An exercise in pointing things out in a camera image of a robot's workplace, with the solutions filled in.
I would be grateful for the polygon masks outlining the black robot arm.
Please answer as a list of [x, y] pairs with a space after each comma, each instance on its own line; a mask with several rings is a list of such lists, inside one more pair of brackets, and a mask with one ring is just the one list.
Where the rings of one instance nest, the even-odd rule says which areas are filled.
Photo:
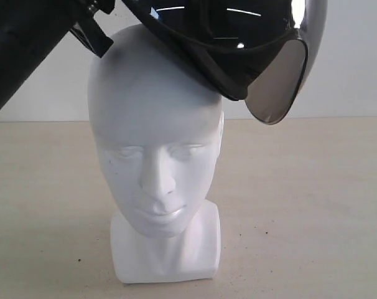
[[0, 110], [68, 33], [104, 56], [113, 42], [94, 15], [114, 7], [114, 1], [0, 1]]

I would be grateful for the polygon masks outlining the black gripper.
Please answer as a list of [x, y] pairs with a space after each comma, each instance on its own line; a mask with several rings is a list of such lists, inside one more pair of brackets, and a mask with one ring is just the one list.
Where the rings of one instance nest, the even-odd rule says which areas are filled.
[[95, 21], [95, 14], [102, 11], [111, 14], [114, 1], [70, 1], [70, 9], [75, 23], [70, 32], [92, 53], [102, 58], [113, 41], [103, 32]]

